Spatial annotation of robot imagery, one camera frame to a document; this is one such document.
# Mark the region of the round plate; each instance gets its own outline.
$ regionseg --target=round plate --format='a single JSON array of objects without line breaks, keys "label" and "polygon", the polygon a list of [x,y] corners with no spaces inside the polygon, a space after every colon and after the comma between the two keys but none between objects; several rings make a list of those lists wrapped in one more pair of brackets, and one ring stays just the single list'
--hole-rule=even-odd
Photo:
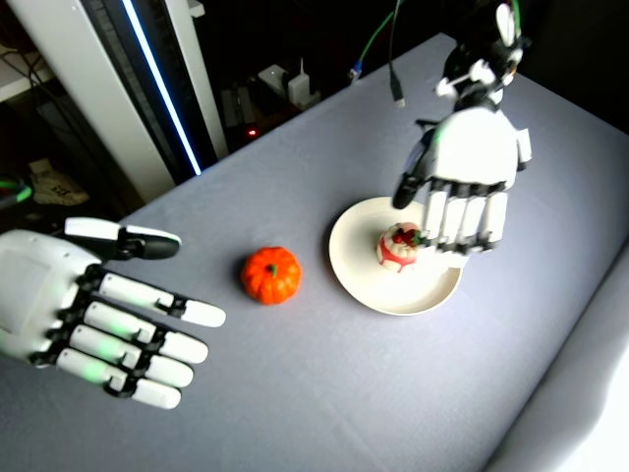
[{"label": "round plate", "polygon": [[448,267],[434,252],[420,252],[415,268],[402,273],[377,261],[380,235],[395,223],[419,226],[423,213],[424,206],[417,202],[400,210],[393,208],[390,197],[379,197],[355,204],[334,224],[329,244],[332,268],[363,305],[388,315],[418,315],[436,308],[456,290],[463,269]]}]

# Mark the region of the gray tablecloth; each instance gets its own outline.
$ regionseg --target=gray tablecloth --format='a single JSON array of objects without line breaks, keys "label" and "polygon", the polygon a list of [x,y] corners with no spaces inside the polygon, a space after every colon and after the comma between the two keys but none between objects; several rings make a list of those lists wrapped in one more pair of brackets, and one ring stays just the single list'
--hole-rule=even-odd
[{"label": "gray tablecloth", "polygon": [[[431,89],[452,46],[440,35],[396,61],[405,109],[380,70],[133,215],[184,248],[114,267],[223,307],[221,329],[186,326],[211,359],[174,411],[0,361],[2,470],[482,468],[628,233],[629,138],[518,77],[503,108],[530,127],[535,161],[511,192],[502,246],[473,258],[434,312],[370,311],[336,281],[329,229],[353,203],[391,195],[413,121],[449,112]],[[304,268],[299,295],[277,308],[238,282],[264,245]]]}]

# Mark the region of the cupcake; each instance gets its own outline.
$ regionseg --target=cupcake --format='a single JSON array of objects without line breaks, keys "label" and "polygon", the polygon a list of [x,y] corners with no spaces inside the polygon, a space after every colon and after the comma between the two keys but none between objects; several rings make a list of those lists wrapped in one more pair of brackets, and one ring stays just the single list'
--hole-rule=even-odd
[{"label": "cupcake", "polygon": [[413,223],[397,223],[387,229],[377,242],[375,251],[381,266],[398,273],[411,270],[417,261],[421,241],[420,228]]}]

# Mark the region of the robotic hand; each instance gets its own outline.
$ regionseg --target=robotic hand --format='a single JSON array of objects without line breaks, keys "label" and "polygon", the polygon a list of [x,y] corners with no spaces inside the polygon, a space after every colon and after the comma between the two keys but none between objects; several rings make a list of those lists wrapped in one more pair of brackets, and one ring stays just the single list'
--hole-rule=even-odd
[{"label": "robotic hand", "polygon": [[224,323],[225,312],[102,264],[170,258],[180,239],[92,218],[69,218],[64,233],[69,241],[22,230],[0,236],[0,353],[55,365],[120,398],[174,408],[179,388],[193,379],[189,364],[204,361],[207,346],[105,298],[211,327]]},{"label": "robotic hand", "polygon": [[[517,131],[499,110],[527,45],[514,7],[479,12],[470,36],[448,57],[435,91],[454,100],[454,112],[441,122],[417,121],[428,129],[393,198],[403,208],[429,184],[422,246],[461,263],[502,238],[506,191],[532,156],[528,130]],[[483,21],[488,28],[479,30]]]}]

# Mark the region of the light strip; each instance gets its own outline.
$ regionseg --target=light strip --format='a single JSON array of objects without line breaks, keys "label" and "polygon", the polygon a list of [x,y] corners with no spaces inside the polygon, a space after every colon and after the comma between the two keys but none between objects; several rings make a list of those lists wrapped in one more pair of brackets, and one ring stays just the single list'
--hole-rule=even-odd
[{"label": "light strip", "polygon": [[179,139],[184,145],[184,149],[186,150],[186,154],[188,155],[188,159],[190,163],[193,165],[193,169],[195,169],[195,173],[200,175],[199,164],[197,163],[197,158],[193,153],[193,149],[190,147],[190,143],[188,142],[188,137],[186,136],[186,132],[184,131],[184,127],[181,125],[181,121],[179,120],[179,116],[177,115],[177,110],[175,110],[175,105],[173,105],[173,100],[170,98],[170,94],[168,93],[168,89],[164,84],[164,80],[161,77],[161,73],[159,72],[159,68],[157,67],[157,63],[155,62],[155,58],[153,57],[153,53],[150,50],[150,46],[148,45],[148,41],[146,40],[146,36],[144,35],[144,31],[142,29],[142,25],[140,25],[140,19],[138,18],[138,14],[136,13],[136,9],[134,8],[134,4],[132,0],[122,0],[123,5],[125,6],[125,10],[127,11],[127,16],[131,21],[131,26],[134,29],[134,33],[136,34],[136,38],[140,42],[140,47],[142,48],[142,53],[146,58],[146,62],[148,63],[148,68],[153,74],[155,78],[155,83],[157,84],[157,88],[159,89],[159,93],[161,93],[161,97],[164,99],[164,104],[168,109],[168,113],[170,114],[170,118],[173,120],[173,124],[177,129],[177,134],[179,135]]}]

